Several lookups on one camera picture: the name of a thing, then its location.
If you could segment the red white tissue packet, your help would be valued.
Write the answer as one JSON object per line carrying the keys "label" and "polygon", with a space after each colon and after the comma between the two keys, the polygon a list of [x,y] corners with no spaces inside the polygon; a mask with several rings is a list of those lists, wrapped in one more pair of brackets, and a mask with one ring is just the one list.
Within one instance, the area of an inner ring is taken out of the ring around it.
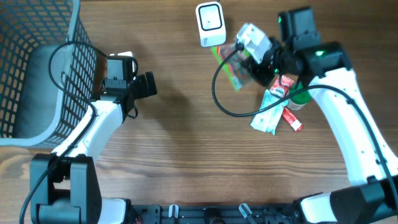
{"label": "red white tissue packet", "polygon": [[287,92],[292,88],[294,84],[294,80],[282,75],[281,78],[278,78],[274,84],[269,88],[269,91],[272,95],[283,98]]}

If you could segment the green lid jar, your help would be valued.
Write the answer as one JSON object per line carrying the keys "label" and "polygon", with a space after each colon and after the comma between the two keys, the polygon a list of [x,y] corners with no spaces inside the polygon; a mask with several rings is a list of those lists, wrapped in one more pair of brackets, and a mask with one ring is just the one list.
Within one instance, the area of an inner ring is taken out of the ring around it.
{"label": "green lid jar", "polygon": [[[295,93],[298,90],[303,89],[303,85],[301,82],[298,82],[293,85],[293,87],[287,92],[287,94]],[[303,91],[298,95],[295,95],[288,99],[287,107],[290,110],[300,110],[302,109],[307,103],[311,102],[312,97],[310,96],[308,91]]]}

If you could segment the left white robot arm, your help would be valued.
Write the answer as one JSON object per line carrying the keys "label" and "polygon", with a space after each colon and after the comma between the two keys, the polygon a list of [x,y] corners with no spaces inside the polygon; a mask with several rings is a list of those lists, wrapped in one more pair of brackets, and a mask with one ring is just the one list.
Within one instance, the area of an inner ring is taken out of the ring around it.
{"label": "left white robot arm", "polygon": [[157,94],[152,72],[138,74],[132,52],[108,57],[102,91],[67,139],[30,163],[32,223],[136,223],[139,215],[125,198],[102,197],[95,164],[111,135],[126,118],[136,118],[135,101]]}

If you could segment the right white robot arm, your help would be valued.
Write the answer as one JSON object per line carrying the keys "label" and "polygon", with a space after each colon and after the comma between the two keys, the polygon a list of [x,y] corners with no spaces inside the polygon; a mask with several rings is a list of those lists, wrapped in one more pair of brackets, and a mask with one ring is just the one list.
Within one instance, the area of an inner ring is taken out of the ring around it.
{"label": "right white robot arm", "polygon": [[397,157],[386,144],[338,42],[323,42],[313,12],[279,14],[281,38],[250,25],[241,40],[250,69],[263,85],[275,73],[298,77],[322,110],[345,160],[350,187],[298,200],[305,223],[372,223],[397,215]]}

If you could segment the teal snack packet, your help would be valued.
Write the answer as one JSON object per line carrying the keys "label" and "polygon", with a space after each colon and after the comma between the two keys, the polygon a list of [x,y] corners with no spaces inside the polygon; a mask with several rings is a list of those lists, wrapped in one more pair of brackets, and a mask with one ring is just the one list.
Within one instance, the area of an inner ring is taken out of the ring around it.
{"label": "teal snack packet", "polygon": [[[279,98],[273,96],[269,90],[266,90],[262,99],[261,109],[264,109],[276,101],[279,101]],[[276,127],[282,116],[283,109],[285,106],[287,106],[287,103],[288,101],[285,100],[271,109],[255,115],[251,122],[251,127],[259,131],[272,133],[274,135]]]}

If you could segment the red stick sachet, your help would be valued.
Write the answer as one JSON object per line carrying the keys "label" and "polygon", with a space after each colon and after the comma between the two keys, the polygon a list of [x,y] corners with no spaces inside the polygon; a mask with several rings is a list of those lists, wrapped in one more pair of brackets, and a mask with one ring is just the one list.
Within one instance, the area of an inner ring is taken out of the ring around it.
{"label": "red stick sachet", "polygon": [[303,129],[303,124],[297,119],[297,117],[288,109],[288,107],[284,107],[282,112],[282,118],[290,125],[290,127],[298,132]]}

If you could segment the green candy bag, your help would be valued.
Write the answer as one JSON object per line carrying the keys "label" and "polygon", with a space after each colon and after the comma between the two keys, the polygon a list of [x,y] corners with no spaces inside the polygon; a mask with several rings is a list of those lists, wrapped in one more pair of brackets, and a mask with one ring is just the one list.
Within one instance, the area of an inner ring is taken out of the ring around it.
{"label": "green candy bag", "polygon": [[[221,64],[229,54],[233,52],[236,44],[223,44],[219,46],[213,46],[210,48],[215,59]],[[242,87],[250,84],[254,81],[249,71],[243,67],[243,63],[250,57],[250,53],[247,50],[238,51],[234,54],[224,65],[223,70],[228,76],[233,88],[236,91],[242,89]]]}

